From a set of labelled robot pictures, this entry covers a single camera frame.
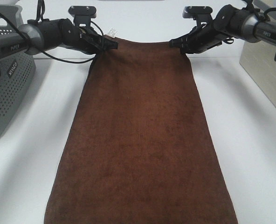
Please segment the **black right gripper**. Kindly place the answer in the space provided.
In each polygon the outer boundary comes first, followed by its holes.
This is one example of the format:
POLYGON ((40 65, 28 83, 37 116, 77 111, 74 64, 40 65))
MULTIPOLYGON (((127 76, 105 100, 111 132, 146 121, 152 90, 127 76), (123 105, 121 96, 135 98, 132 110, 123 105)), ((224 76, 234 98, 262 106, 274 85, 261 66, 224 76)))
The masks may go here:
POLYGON ((225 5, 210 23, 195 26, 188 34, 171 39, 169 46, 179 48, 181 53, 200 54, 223 42, 230 44, 232 38, 245 40, 242 27, 247 16, 245 7, 225 5))

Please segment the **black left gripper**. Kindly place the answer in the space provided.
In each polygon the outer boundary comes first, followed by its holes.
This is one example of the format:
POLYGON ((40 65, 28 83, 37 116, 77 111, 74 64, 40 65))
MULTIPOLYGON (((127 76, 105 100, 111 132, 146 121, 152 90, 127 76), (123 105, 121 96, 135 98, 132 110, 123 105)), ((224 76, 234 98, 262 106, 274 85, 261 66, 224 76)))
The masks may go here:
POLYGON ((44 20, 39 22, 39 31, 42 39, 39 49, 44 51, 63 47, 92 55, 118 49, 118 42, 99 35, 91 27, 77 27, 69 19, 44 20))

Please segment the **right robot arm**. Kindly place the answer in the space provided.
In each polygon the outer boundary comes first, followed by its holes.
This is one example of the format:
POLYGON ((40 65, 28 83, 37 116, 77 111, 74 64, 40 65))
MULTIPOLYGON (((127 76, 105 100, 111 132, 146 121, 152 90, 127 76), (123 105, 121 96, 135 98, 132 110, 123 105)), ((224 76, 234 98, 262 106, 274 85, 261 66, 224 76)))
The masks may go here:
POLYGON ((234 39, 276 46, 276 22, 268 16, 269 12, 276 12, 276 7, 261 12, 248 1, 241 9, 230 4, 223 6, 215 18, 212 12, 209 6, 185 7, 183 18, 195 20, 196 26, 188 34, 171 39, 169 46, 179 48, 182 54, 200 54, 223 43, 232 44, 234 39))

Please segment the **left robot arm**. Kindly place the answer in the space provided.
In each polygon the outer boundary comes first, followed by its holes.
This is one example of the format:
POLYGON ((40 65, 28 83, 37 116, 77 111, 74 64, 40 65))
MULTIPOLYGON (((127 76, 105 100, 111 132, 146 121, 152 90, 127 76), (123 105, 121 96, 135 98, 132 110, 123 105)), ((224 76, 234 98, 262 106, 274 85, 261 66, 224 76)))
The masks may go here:
POLYGON ((118 43, 91 28, 76 27, 69 19, 43 21, 23 24, 17 32, 0 35, 0 60, 20 52, 33 56, 56 47, 93 55, 118 49, 118 43))

